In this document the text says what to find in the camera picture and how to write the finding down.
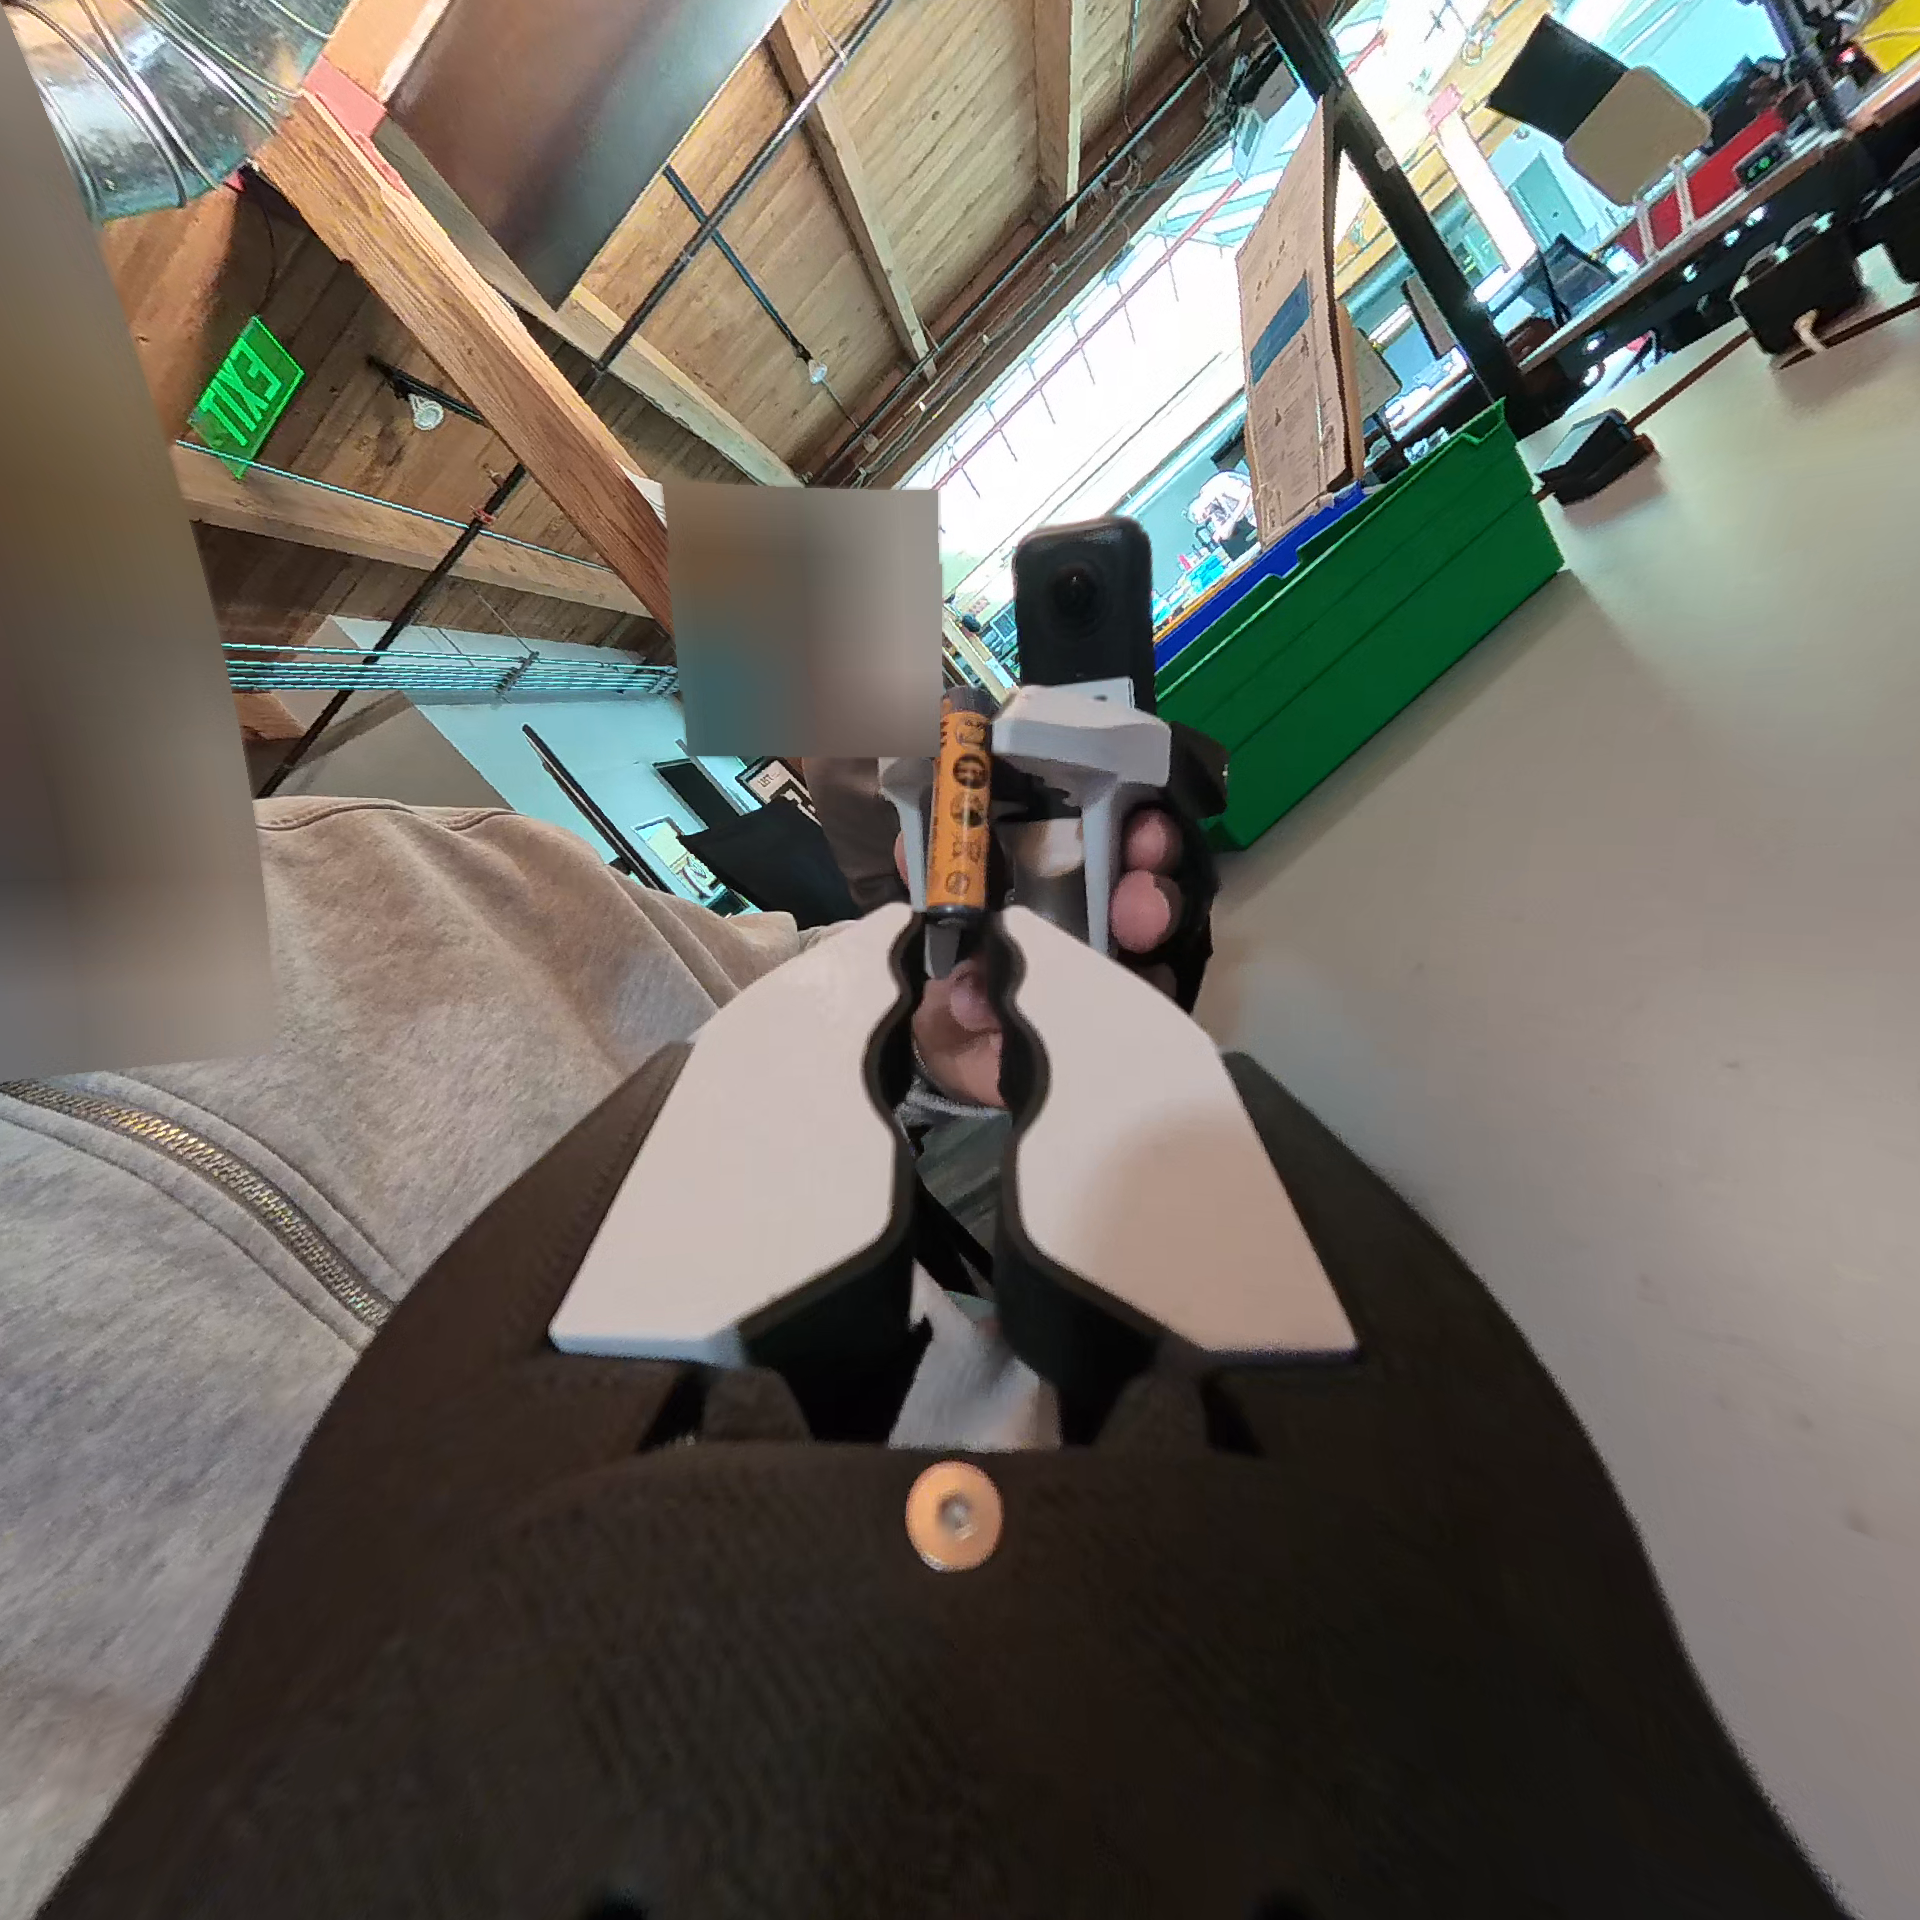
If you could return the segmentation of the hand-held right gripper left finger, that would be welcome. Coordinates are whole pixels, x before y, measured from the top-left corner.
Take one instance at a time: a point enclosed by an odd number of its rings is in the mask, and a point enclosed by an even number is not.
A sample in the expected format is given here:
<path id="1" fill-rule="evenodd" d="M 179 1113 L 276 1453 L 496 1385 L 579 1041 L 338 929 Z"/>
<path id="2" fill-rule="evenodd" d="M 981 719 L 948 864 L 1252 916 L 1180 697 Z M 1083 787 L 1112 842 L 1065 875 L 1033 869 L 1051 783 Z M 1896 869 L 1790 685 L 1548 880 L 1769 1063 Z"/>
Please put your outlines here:
<path id="1" fill-rule="evenodd" d="M 906 1223 L 874 1045 L 904 1008 L 906 903 L 827 929 L 713 1015 L 548 1323 L 560 1354 L 778 1365 Z"/>

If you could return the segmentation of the green exit sign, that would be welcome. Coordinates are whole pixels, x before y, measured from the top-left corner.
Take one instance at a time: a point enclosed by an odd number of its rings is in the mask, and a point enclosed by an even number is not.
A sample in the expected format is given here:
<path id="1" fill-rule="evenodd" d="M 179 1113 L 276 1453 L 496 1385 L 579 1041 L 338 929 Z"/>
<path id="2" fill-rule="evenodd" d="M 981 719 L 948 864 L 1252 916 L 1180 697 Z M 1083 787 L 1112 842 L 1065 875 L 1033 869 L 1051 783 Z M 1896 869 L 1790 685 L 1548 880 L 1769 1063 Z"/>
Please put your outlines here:
<path id="1" fill-rule="evenodd" d="M 188 432 L 232 477 L 246 477 L 299 395 L 305 367 L 272 328 L 251 316 L 188 415 Z"/>

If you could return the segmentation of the red bin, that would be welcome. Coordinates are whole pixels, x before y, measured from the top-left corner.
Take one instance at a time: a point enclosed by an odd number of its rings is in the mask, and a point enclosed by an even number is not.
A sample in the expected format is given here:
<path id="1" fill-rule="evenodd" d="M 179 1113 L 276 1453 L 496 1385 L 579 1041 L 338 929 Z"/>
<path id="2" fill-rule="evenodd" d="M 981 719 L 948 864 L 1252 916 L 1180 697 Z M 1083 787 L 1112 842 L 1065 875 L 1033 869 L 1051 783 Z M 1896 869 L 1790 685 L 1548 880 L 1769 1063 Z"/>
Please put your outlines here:
<path id="1" fill-rule="evenodd" d="M 1788 127 L 1780 112 L 1777 107 L 1768 107 L 1737 132 L 1729 135 L 1716 149 L 1691 161 L 1686 169 L 1686 192 L 1696 217 L 1702 217 L 1714 207 L 1744 192 L 1739 169 L 1757 149 L 1786 132 Z"/>

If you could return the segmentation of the wooden roof beam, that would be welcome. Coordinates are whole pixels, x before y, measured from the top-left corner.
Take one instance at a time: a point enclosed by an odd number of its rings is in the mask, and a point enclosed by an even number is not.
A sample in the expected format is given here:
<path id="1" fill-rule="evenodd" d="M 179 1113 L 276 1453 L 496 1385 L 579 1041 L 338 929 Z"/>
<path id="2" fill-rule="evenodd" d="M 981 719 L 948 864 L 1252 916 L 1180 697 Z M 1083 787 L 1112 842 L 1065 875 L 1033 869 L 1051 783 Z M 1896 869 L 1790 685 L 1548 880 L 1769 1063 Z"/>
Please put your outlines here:
<path id="1" fill-rule="evenodd" d="M 666 527 L 624 447 L 421 200 L 308 89 L 256 162 L 669 633 Z"/>

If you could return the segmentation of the small black box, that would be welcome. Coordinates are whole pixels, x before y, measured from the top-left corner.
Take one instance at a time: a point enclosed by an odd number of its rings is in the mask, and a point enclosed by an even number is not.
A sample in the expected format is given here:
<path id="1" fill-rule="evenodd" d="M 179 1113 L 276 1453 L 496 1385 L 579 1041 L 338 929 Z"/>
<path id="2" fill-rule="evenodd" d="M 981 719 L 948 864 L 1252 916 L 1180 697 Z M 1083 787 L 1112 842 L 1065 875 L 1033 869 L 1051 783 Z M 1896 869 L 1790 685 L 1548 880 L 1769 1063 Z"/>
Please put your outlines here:
<path id="1" fill-rule="evenodd" d="M 1539 471 L 1537 493 L 1573 507 L 1596 498 L 1654 452 L 1651 436 L 1627 415 L 1610 407 L 1571 425 Z"/>

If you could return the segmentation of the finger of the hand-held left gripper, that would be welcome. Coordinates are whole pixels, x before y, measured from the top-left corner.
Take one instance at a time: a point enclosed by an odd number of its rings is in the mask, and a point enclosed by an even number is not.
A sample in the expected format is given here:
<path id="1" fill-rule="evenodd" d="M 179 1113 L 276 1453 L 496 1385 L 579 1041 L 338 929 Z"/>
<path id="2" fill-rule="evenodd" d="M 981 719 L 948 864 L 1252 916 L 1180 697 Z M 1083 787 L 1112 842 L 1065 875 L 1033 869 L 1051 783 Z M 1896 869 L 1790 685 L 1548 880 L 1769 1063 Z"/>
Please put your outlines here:
<path id="1" fill-rule="evenodd" d="M 1114 889 L 1132 817 L 1169 785 L 1170 730 L 1118 679 L 1020 689 L 992 725 L 995 770 L 1033 783 L 997 821 L 1012 901 L 1118 956 Z"/>
<path id="2" fill-rule="evenodd" d="M 932 828 L 932 794 L 938 759 L 881 757 L 877 788 L 891 803 L 900 832 L 904 883 L 912 909 L 928 905 L 928 831 Z"/>

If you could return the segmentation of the green plastic bin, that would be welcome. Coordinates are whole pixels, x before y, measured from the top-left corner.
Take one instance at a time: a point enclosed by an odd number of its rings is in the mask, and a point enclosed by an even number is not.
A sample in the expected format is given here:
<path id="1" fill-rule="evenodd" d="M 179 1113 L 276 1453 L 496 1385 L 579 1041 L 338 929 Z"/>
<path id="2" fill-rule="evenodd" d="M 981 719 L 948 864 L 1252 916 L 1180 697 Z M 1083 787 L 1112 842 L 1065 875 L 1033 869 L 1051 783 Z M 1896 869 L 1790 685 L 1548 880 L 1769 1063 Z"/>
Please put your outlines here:
<path id="1" fill-rule="evenodd" d="M 1252 848 L 1562 567 L 1502 402 L 1370 493 L 1158 679 L 1166 719 L 1229 757 L 1213 848 Z"/>

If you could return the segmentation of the orange battery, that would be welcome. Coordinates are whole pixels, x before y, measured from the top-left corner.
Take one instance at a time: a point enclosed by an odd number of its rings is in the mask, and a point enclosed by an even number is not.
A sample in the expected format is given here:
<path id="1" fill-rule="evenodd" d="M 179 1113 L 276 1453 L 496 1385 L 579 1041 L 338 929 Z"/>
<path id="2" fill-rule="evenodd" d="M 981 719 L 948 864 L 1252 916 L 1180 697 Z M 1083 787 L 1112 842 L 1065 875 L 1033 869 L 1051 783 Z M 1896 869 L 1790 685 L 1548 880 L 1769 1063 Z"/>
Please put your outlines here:
<path id="1" fill-rule="evenodd" d="M 997 704 L 982 689 L 944 692 L 920 826 L 920 912 L 930 981 L 958 970 L 995 905 L 995 715 Z"/>

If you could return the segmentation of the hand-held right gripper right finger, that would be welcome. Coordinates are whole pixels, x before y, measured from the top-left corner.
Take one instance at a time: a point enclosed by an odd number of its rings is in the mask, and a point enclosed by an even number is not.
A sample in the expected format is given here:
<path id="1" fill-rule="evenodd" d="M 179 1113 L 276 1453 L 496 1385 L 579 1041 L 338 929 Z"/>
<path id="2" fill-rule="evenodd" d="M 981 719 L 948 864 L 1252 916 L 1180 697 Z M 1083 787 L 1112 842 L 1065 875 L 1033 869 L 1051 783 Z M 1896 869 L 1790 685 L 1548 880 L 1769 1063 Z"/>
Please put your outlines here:
<path id="1" fill-rule="evenodd" d="M 1028 908 L 992 936 L 995 1288 L 1027 1365 L 1346 1360 L 1353 1322 L 1204 1031 Z"/>

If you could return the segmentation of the blue plastic bin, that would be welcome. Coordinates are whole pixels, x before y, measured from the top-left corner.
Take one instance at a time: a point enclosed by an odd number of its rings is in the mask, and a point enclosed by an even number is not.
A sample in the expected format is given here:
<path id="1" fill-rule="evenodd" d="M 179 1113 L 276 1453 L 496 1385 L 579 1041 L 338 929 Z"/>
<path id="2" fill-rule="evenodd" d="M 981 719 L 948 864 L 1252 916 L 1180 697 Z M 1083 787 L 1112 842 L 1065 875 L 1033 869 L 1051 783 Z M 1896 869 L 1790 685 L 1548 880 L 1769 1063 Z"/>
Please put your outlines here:
<path id="1" fill-rule="evenodd" d="M 1297 528 L 1285 533 L 1270 547 L 1265 547 L 1244 565 L 1240 565 L 1233 575 L 1224 577 L 1213 583 L 1200 599 L 1196 599 L 1185 613 L 1172 618 L 1170 623 L 1156 628 L 1155 639 L 1155 669 L 1156 679 L 1164 679 L 1170 673 L 1170 665 L 1177 656 L 1182 656 L 1189 647 L 1200 643 L 1213 625 L 1219 625 L 1228 613 L 1234 613 L 1236 605 L 1252 597 L 1270 597 L 1286 577 L 1302 562 L 1302 556 L 1312 557 L 1340 523 L 1350 516 L 1360 505 L 1360 493 L 1345 493 L 1337 496 L 1331 507 L 1302 519 Z"/>

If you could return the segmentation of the black pillar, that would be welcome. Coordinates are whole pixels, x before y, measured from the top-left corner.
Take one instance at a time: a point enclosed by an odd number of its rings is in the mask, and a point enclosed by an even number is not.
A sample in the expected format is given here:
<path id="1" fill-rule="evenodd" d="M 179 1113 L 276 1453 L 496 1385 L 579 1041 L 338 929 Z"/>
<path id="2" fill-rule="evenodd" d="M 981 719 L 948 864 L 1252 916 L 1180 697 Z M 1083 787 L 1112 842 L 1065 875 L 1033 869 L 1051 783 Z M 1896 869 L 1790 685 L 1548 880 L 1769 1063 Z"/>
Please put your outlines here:
<path id="1" fill-rule="evenodd" d="M 1499 401 L 1515 434 L 1548 425 L 1545 401 L 1530 386 L 1494 321 L 1451 258 L 1413 181 L 1340 61 L 1331 31 L 1305 2 L 1254 2 L 1293 77 L 1322 106 L 1336 147 L 1350 162 L 1395 243 L 1408 258 L 1489 401 Z"/>

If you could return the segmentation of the person's grey hoodie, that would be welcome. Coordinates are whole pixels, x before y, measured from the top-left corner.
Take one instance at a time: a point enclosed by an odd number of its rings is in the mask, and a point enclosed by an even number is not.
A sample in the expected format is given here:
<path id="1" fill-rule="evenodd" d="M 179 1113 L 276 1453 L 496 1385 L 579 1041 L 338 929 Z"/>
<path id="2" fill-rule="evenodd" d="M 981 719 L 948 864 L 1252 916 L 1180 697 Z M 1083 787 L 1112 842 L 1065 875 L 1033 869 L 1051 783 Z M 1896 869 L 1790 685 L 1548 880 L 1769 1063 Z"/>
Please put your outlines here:
<path id="1" fill-rule="evenodd" d="M 5 1085 L 3 1912 L 202 1664 L 426 1268 L 652 1053 L 817 941 L 491 808 L 262 801 L 280 1039 Z"/>

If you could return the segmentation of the large silver duct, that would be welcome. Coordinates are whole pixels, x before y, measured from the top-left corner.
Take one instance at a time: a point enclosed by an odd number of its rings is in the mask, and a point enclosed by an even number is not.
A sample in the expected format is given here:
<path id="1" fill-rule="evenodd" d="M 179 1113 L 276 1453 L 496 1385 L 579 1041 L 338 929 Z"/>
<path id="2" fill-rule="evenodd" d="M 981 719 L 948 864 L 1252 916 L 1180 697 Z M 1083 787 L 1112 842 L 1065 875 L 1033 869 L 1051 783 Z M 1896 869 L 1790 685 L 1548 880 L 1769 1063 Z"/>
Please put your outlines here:
<path id="1" fill-rule="evenodd" d="M 184 208 L 281 129 L 347 2 L 5 2 L 93 227 Z"/>

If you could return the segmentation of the black beige board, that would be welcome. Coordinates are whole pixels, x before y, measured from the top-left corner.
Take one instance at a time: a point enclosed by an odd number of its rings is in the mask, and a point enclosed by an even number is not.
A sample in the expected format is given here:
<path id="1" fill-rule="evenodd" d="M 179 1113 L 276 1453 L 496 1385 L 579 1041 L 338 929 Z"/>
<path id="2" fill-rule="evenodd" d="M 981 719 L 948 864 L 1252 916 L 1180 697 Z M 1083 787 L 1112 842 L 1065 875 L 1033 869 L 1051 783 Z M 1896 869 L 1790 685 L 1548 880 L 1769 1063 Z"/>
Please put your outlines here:
<path id="1" fill-rule="evenodd" d="M 1557 141 L 1569 168 L 1616 207 L 1642 200 L 1699 154 L 1713 120 L 1651 67 L 1627 67 L 1555 17 L 1540 17 L 1489 107 Z"/>

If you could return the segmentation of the person's left forearm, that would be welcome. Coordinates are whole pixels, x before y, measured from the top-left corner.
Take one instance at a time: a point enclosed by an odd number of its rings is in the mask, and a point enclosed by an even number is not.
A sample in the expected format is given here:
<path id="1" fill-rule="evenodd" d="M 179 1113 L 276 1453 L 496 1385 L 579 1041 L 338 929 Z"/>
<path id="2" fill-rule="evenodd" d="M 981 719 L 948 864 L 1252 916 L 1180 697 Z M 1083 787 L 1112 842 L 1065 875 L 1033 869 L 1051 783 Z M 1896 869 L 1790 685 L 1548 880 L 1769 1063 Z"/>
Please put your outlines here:
<path id="1" fill-rule="evenodd" d="M 1004 1111 L 974 1107 L 916 1079 L 899 1117 L 916 1154 L 930 1213 L 907 1327 L 923 1337 L 886 1442 L 914 1451 L 1030 1451 L 1060 1442 L 1059 1402 L 1011 1349 L 995 1301 Z"/>

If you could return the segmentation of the cardboard sheet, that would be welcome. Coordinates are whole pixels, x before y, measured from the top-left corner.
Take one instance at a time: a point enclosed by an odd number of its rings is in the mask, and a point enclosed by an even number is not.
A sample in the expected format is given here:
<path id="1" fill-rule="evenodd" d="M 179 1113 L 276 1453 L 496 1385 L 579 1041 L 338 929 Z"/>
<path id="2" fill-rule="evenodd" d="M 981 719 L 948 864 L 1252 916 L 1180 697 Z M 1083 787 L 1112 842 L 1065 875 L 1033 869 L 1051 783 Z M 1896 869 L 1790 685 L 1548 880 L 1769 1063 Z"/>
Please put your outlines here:
<path id="1" fill-rule="evenodd" d="M 1368 343 L 1336 288 L 1337 165 L 1328 115 L 1315 107 L 1236 255 L 1241 439 L 1265 547 L 1364 473 Z"/>

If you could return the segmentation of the black office chair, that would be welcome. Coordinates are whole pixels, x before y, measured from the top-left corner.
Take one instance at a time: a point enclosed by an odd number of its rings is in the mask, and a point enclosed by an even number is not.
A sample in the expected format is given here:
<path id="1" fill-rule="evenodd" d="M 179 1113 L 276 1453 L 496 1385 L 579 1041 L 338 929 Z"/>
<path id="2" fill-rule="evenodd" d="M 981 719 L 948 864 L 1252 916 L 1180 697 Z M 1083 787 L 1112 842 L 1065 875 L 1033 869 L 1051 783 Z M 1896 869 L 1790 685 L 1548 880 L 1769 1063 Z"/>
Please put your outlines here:
<path id="1" fill-rule="evenodd" d="M 706 871 L 765 914 L 801 929 L 854 921 L 852 901 L 826 831 L 792 801 L 774 801 L 683 837 Z"/>

